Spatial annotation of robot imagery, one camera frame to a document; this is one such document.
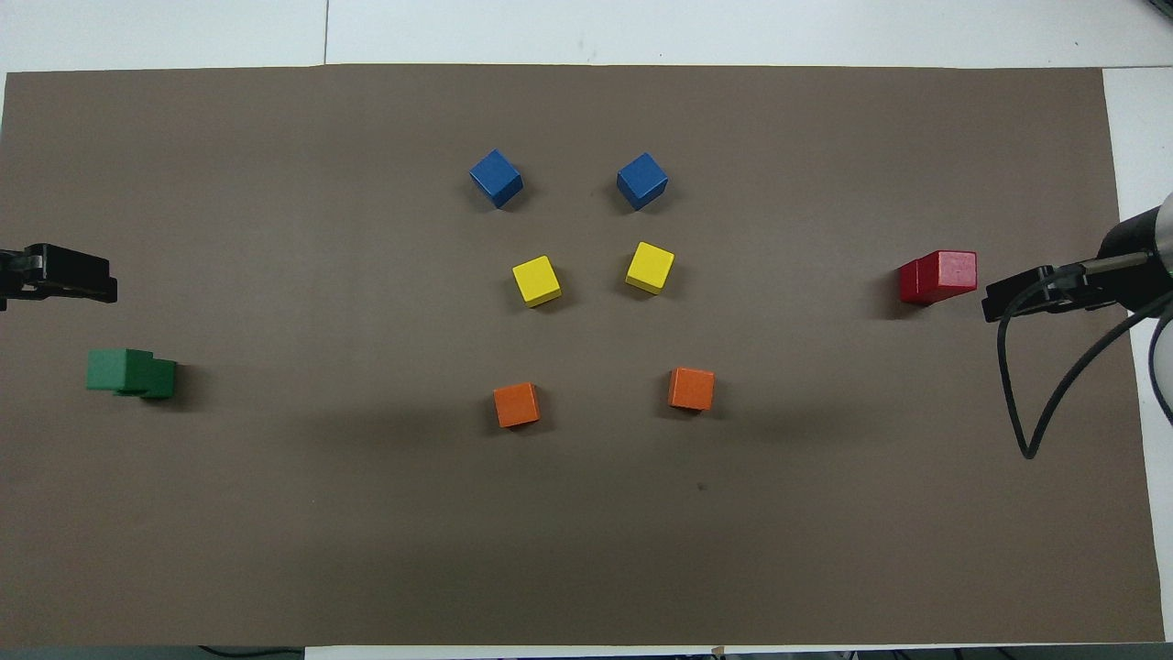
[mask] white table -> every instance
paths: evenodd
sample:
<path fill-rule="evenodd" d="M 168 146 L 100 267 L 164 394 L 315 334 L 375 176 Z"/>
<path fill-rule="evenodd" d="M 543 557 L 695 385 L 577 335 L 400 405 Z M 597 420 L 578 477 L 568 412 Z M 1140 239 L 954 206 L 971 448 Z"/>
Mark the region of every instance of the white table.
<path fill-rule="evenodd" d="M 1161 203 L 1173 190 L 1173 21 L 1144 0 L 0 0 L 5 73 L 350 62 L 1105 68 L 1120 218 Z M 1141 324 L 1132 345 L 1165 637 L 1173 640 L 1173 429 L 1148 388 L 1151 332 L 1151 320 Z M 1160 349 L 1158 373 L 1173 392 L 1173 341 Z M 308 656 L 701 654 L 721 641 L 330 647 Z M 725 652 L 827 648 L 728 646 Z"/>

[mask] yellow cube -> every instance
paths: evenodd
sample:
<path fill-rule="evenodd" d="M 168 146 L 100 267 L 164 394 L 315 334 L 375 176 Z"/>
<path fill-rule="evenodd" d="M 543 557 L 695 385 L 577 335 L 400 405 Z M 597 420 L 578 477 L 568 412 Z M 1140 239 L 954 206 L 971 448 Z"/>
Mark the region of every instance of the yellow cube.
<path fill-rule="evenodd" d="M 514 279 L 517 280 L 517 288 L 521 290 L 526 306 L 537 306 L 562 294 L 558 278 L 554 274 L 554 265 L 545 254 L 515 265 Z"/>
<path fill-rule="evenodd" d="M 631 257 L 631 266 L 628 267 L 624 281 L 649 293 L 659 293 L 664 290 L 664 281 L 667 280 L 667 271 L 672 270 L 674 258 L 672 252 L 640 240 L 636 245 L 636 256 Z"/>

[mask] wooden block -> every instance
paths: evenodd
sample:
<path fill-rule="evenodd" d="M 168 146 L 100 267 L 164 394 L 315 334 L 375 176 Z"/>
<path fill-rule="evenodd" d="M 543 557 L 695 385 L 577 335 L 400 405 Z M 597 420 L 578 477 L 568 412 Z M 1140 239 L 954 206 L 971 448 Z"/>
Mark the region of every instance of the wooden block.
<path fill-rule="evenodd" d="M 712 372 L 677 367 L 667 388 L 667 403 L 672 408 L 708 410 L 713 408 L 713 386 L 717 376 Z"/>
<path fill-rule="evenodd" d="M 502 429 L 537 422 L 542 417 L 537 410 L 537 390 L 533 383 L 493 390 L 493 403 L 497 407 L 497 423 Z"/>
<path fill-rule="evenodd" d="M 473 165 L 468 175 L 499 209 L 520 192 L 523 185 L 521 172 L 496 149 Z"/>
<path fill-rule="evenodd" d="M 545 254 L 515 265 L 514 279 L 517 280 L 517 288 L 526 300 L 526 306 L 537 306 L 562 294 L 558 278 L 554 274 L 554 265 Z"/>
<path fill-rule="evenodd" d="M 150 352 L 101 349 L 89 352 L 87 390 L 111 390 L 116 397 L 165 400 L 175 395 L 175 362 Z"/>
<path fill-rule="evenodd" d="M 615 179 L 631 207 L 639 210 L 667 188 L 667 175 L 651 154 L 643 152 L 619 170 Z"/>
<path fill-rule="evenodd" d="M 900 266 L 900 299 L 930 305 L 977 288 L 977 252 L 937 250 Z"/>
<path fill-rule="evenodd" d="M 636 245 L 636 256 L 631 257 L 628 275 L 623 280 L 649 293 L 659 293 L 664 290 L 674 258 L 676 254 L 672 252 L 640 240 Z"/>

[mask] green block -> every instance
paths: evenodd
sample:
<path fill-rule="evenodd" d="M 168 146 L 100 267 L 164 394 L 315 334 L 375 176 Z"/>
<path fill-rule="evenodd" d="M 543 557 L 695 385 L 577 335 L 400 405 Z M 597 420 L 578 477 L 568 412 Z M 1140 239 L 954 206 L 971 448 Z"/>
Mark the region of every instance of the green block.
<path fill-rule="evenodd" d="M 175 362 L 134 349 L 89 352 L 86 389 L 113 390 L 116 397 L 170 399 L 175 395 Z"/>

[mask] black clamp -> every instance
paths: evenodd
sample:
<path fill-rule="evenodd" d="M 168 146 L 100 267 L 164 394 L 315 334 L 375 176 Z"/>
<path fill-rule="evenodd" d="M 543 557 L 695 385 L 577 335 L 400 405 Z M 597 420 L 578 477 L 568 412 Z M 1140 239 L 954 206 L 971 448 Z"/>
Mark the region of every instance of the black clamp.
<path fill-rule="evenodd" d="M 7 308 L 9 299 L 49 297 L 114 302 L 118 280 L 110 277 L 109 260 L 48 243 L 22 251 L 0 250 L 0 311 Z"/>

